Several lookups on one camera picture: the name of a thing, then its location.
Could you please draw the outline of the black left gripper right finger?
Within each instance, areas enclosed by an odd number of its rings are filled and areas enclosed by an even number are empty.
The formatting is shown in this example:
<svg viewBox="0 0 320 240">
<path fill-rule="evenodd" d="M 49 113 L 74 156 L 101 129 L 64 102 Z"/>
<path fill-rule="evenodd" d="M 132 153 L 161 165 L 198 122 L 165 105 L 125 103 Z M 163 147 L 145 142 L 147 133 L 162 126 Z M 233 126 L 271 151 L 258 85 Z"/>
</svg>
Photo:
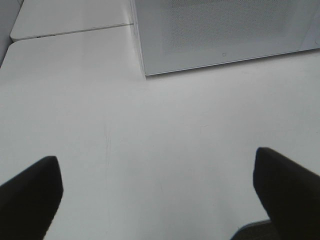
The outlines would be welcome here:
<svg viewBox="0 0 320 240">
<path fill-rule="evenodd" d="M 320 177 L 277 151 L 256 151 L 253 186 L 283 240 L 320 238 Z"/>
</svg>

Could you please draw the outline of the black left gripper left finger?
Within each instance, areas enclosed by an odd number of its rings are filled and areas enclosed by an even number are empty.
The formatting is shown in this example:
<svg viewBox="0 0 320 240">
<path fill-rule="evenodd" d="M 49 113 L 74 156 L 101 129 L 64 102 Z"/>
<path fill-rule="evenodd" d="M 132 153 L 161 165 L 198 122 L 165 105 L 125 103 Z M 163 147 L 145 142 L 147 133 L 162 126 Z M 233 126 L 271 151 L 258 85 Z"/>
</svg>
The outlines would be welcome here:
<svg viewBox="0 0 320 240">
<path fill-rule="evenodd" d="M 63 197 L 56 156 L 46 156 L 0 186 L 0 238 L 44 239 Z"/>
</svg>

